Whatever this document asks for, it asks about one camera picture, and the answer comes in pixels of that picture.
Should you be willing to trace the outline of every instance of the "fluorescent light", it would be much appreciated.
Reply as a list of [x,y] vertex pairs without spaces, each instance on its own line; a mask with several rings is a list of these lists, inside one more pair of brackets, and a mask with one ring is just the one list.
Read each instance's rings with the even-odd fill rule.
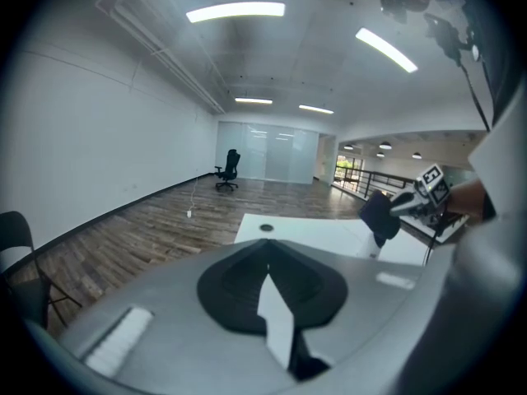
[[319,113],[324,113],[324,114],[333,114],[333,111],[331,111],[329,109],[317,109],[316,107],[310,107],[309,105],[299,105],[298,108],[299,109],[308,109],[310,111],[317,111]]
[[252,102],[255,104],[272,104],[273,100],[260,100],[258,98],[235,98],[236,102]]
[[406,70],[408,73],[415,72],[417,66],[413,64],[408,57],[397,50],[392,44],[387,43],[379,36],[375,35],[366,28],[361,28],[355,35],[361,41],[371,45],[374,49],[378,49],[384,55],[394,60],[400,67]]
[[275,2],[238,2],[204,7],[187,13],[192,23],[230,16],[283,16],[286,5]]

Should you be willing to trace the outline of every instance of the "frosted glass partition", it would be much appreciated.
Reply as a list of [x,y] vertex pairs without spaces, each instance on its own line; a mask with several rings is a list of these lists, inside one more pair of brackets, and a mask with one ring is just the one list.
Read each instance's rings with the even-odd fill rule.
[[230,149],[240,155],[238,177],[309,184],[313,180],[319,134],[296,128],[220,122],[216,165]]

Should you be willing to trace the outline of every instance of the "black office chair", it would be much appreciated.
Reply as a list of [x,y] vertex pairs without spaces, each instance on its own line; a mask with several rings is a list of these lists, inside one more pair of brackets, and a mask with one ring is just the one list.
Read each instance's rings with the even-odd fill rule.
[[227,153],[227,164],[225,165],[225,171],[221,171],[221,167],[214,167],[217,168],[217,172],[214,174],[223,180],[220,183],[216,183],[216,190],[222,188],[223,186],[228,186],[229,188],[231,188],[231,191],[234,191],[234,188],[232,186],[236,186],[236,188],[238,188],[238,184],[229,183],[229,180],[234,180],[238,175],[238,170],[236,169],[236,166],[238,165],[239,161],[240,154],[236,152],[236,149],[230,149]]
[[[73,299],[62,288],[55,284],[45,272],[40,269],[36,260],[31,230],[26,219],[20,212],[11,211],[0,214],[0,252],[11,247],[29,247],[33,262],[36,266],[38,277],[24,281],[21,284],[9,286],[13,304],[19,309],[23,318],[32,320],[44,329],[48,326],[48,305],[51,304],[60,322],[66,326],[63,316],[55,306],[55,303],[63,300],[71,300],[78,307],[82,307],[78,301]],[[64,297],[51,300],[51,287],[55,287]]]

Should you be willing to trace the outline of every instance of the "wooden floor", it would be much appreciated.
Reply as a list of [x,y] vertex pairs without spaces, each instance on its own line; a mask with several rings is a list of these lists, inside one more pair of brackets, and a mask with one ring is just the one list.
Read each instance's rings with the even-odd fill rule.
[[[352,219],[363,201],[321,182],[312,185],[238,179],[235,192],[217,192],[217,178],[183,184],[84,229],[39,257],[39,265],[87,308],[159,263],[196,255],[234,242],[245,213],[301,218]],[[32,265],[13,274],[13,283],[35,277]],[[57,304],[66,322],[79,308]],[[49,310],[49,333],[63,330]]]

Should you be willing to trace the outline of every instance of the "office chair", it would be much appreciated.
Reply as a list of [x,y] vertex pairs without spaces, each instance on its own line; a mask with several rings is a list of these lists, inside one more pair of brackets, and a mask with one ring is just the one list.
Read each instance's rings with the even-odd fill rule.
[[[63,316],[55,306],[55,303],[63,300],[71,300],[78,307],[82,307],[78,301],[73,299],[62,288],[55,284],[45,272],[40,269],[36,260],[33,239],[31,238],[30,227],[20,212],[10,211],[0,214],[0,252],[11,247],[29,247],[33,262],[36,266],[38,277],[24,281],[14,286],[8,286],[10,296],[16,308],[19,309],[23,318],[32,320],[46,329],[48,325],[48,305],[51,304],[60,322],[66,325]],[[51,300],[51,287],[55,287],[63,297]]]
[[232,186],[236,186],[236,188],[238,188],[238,184],[229,183],[229,180],[234,180],[238,175],[238,170],[236,169],[236,166],[238,165],[239,161],[240,154],[236,152],[236,149],[230,149],[227,153],[227,164],[225,165],[225,171],[221,172],[221,167],[214,167],[217,168],[217,172],[214,174],[223,180],[220,183],[216,183],[216,190],[222,188],[223,186],[228,186],[229,188],[231,188],[231,191],[234,191],[234,188]]

